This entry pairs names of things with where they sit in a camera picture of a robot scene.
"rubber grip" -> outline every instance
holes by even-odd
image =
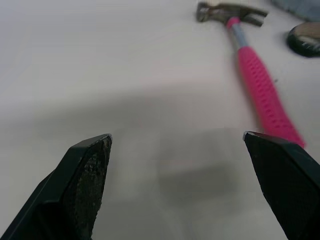
[[[238,64],[264,132],[300,145],[305,142],[286,114],[267,68],[249,46],[241,47]]]

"claw hammer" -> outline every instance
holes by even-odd
[[[264,132],[296,143],[303,148],[304,140],[285,112],[267,68],[255,50],[249,46],[240,27],[240,22],[261,27],[263,22],[254,15],[266,17],[267,14],[263,10],[239,4],[221,3],[211,6],[206,2],[199,2],[196,20],[222,22],[233,33],[238,44],[237,60],[240,72]]]

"white table surface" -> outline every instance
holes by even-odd
[[[243,25],[320,160],[320,59],[292,53],[301,21],[267,0]],[[0,3],[0,234],[67,149],[111,133],[94,240],[285,240],[244,142],[258,131],[218,22],[193,0]]]

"hammer head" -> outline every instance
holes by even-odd
[[[230,18],[238,17],[242,22],[260,27],[263,21],[253,17],[253,15],[266,17],[268,13],[260,9],[231,3],[220,3],[212,6],[206,2],[199,2],[196,9],[196,20],[198,22],[216,20],[226,24]]]

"gray object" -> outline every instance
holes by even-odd
[[[320,22],[320,0],[271,0],[279,8],[299,18]]]

